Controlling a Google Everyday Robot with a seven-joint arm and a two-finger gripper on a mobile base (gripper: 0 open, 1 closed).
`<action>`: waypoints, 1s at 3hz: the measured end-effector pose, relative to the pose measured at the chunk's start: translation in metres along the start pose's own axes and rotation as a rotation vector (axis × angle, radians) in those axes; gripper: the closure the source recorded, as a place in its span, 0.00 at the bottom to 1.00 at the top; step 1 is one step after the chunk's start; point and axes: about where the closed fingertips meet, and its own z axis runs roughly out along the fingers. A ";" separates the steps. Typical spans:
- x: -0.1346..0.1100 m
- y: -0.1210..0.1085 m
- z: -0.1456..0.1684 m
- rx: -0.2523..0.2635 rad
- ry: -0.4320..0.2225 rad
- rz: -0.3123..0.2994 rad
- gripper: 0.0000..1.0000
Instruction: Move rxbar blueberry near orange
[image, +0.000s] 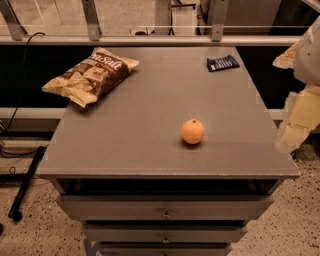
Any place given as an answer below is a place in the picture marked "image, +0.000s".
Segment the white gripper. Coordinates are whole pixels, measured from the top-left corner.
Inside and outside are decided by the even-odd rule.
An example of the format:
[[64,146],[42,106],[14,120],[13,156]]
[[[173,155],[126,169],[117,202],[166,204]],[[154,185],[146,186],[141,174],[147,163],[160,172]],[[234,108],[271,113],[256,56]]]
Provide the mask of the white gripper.
[[272,65],[293,69],[294,76],[307,85],[299,93],[290,92],[283,110],[275,147],[291,153],[320,125],[320,16]]

